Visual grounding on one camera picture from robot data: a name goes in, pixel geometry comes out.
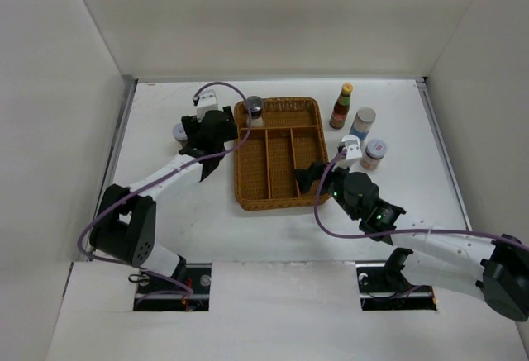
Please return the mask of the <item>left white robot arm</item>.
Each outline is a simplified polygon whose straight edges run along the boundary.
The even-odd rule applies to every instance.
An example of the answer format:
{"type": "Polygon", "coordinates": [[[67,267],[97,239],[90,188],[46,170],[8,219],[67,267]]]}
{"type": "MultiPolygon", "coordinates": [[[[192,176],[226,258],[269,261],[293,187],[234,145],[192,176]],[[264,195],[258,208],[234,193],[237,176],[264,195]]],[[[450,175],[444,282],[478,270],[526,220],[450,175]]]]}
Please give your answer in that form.
{"type": "Polygon", "coordinates": [[[122,264],[157,276],[174,294],[185,286],[185,259],[156,239],[157,212],[166,200],[205,180],[226,154],[225,143],[238,136],[231,107],[210,110],[199,119],[182,118],[188,138],[176,157],[150,176],[128,187],[109,186],[102,197],[89,244],[122,264]]]}

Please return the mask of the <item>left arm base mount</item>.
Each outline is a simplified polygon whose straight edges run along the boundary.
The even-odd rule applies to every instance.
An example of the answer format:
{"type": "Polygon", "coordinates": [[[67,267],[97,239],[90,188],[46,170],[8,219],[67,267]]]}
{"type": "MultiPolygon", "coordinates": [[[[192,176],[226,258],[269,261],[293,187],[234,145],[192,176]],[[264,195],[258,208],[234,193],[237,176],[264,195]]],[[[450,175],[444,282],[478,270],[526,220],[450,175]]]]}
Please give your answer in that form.
{"type": "Polygon", "coordinates": [[[133,311],[208,311],[212,285],[211,264],[188,264],[174,281],[139,272],[128,277],[136,285],[133,311]]]}

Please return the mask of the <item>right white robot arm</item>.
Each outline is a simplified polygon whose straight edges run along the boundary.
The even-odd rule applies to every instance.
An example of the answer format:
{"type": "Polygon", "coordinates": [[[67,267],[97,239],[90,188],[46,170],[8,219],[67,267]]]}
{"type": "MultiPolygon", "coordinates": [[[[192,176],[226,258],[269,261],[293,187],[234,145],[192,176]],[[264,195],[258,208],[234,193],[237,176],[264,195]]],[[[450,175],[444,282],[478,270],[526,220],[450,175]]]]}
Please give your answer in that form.
{"type": "Polygon", "coordinates": [[[511,235],[439,229],[413,220],[402,207],[383,200],[368,174],[335,162],[294,172],[300,192],[317,183],[360,233],[393,247],[384,265],[385,285],[396,292],[420,285],[443,287],[487,304],[512,321],[528,319],[528,247],[511,235]]]}

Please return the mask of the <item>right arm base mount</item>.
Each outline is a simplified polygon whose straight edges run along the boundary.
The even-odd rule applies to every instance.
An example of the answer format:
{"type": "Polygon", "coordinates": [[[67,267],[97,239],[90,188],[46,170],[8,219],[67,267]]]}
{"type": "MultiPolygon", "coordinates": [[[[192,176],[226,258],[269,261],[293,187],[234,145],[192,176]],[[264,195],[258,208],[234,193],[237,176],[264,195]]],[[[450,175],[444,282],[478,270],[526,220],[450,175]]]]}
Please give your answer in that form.
{"type": "Polygon", "coordinates": [[[410,249],[397,248],[385,261],[355,267],[363,311],[436,311],[432,287],[413,286],[403,276],[410,249]]]}

